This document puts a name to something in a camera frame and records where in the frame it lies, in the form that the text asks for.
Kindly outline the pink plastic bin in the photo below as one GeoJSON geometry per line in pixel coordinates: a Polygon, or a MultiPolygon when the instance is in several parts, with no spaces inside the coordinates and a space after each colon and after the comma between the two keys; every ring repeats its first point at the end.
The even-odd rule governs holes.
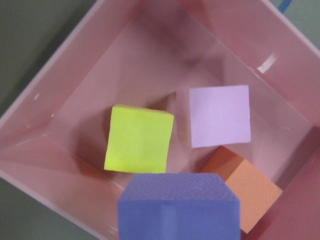
{"type": "Polygon", "coordinates": [[[115,104],[167,111],[170,173],[225,147],[282,194],[246,240],[320,237],[320,51],[267,0],[99,0],[0,119],[0,175],[101,240],[132,174],[104,170],[115,104]],[[249,87],[251,141],[192,148],[176,93],[249,87]]]}

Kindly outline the purple foam block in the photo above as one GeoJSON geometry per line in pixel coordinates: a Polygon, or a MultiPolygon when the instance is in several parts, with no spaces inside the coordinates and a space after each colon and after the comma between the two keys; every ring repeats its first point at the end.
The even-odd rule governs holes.
{"type": "Polygon", "coordinates": [[[239,240],[240,200],[215,173],[141,173],[117,201],[121,240],[239,240]]]}

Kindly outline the yellow foam block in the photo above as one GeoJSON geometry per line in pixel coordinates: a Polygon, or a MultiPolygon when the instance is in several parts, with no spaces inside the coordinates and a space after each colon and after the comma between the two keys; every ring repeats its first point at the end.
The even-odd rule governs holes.
{"type": "Polygon", "coordinates": [[[111,109],[104,169],[124,173],[165,173],[174,115],[123,104],[111,109]]]}

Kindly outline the pink foam block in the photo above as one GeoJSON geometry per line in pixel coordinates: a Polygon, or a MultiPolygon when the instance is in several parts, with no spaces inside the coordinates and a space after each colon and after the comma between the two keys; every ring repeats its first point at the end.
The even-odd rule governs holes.
{"type": "Polygon", "coordinates": [[[197,87],[176,92],[177,135],[191,148],[251,141],[248,85],[197,87]]]}

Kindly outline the orange foam block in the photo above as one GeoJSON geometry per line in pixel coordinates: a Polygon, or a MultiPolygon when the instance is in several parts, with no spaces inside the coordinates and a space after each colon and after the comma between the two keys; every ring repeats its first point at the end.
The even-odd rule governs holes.
{"type": "Polygon", "coordinates": [[[240,200],[240,228],[248,234],[283,190],[248,160],[220,146],[201,173],[218,174],[240,200]]]}

